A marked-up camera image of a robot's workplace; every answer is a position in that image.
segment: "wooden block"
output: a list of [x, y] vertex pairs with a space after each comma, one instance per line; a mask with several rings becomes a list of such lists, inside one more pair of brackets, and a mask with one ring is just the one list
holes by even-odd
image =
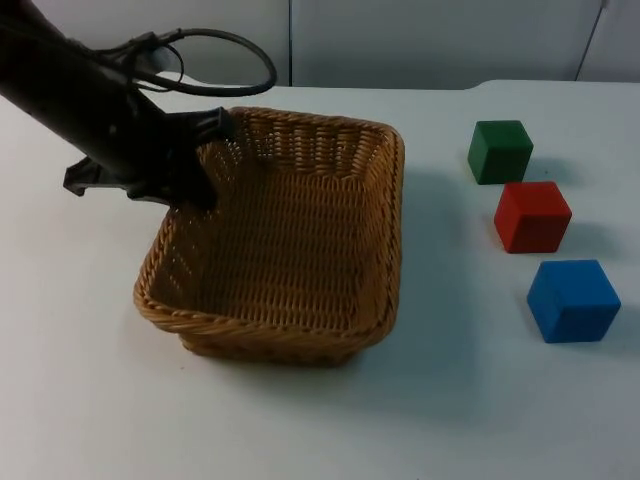
[[494, 224], [509, 253], [558, 250], [571, 220], [571, 209], [554, 182], [508, 183]]
[[468, 162], [481, 184], [521, 182], [529, 164], [533, 143], [518, 120], [476, 123]]

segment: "woven basket wall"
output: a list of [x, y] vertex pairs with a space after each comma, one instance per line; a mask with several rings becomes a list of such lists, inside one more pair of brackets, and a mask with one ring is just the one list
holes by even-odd
[[134, 300], [194, 353], [339, 365], [398, 307], [404, 144], [342, 117], [236, 108], [200, 150], [215, 211], [172, 208]]

